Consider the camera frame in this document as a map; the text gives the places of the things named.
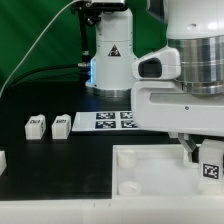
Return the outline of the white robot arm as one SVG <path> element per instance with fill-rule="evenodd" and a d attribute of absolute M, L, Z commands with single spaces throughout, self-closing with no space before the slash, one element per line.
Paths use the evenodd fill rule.
<path fill-rule="evenodd" d="M 174 134 L 203 163 L 224 160 L 224 0 L 147 0 L 167 24 L 167 44 L 138 59 L 111 42 L 110 26 L 91 61 L 87 86 L 131 90 L 133 119 L 142 130 Z"/>

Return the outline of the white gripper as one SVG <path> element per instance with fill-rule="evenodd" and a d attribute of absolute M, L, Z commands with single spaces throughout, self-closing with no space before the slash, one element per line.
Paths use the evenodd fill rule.
<path fill-rule="evenodd" d="M 133 119 L 142 130 L 174 132 L 197 162 L 197 145 L 189 134 L 224 137 L 224 94 L 191 95 L 173 81 L 138 81 L 131 91 Z"/>

